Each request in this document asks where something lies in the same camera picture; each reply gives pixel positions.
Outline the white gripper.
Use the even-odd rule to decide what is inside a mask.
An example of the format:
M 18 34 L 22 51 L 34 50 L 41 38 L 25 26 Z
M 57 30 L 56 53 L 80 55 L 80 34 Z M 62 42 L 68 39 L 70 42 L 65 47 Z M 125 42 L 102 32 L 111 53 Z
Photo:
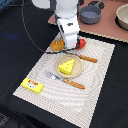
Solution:
M 70 19 L 57 20 L 57 25 L 59 27 L 61 36 L 65 42 L 65 47 L 75 48 L 77 43 L 77 35 L 79 33 L 79 25 L 76 17 Z

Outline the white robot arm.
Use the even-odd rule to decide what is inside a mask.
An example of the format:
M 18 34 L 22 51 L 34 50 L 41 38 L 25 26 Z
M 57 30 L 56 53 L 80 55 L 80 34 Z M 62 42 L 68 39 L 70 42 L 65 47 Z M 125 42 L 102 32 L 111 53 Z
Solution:
M 32 0 L 41 9 L 52 9 L 55 12 L 56 23 L 59 27 L 66 48 L 74 48 L 77 43 L 79 25 L 77 21 L 77 5 L 79 0 Z

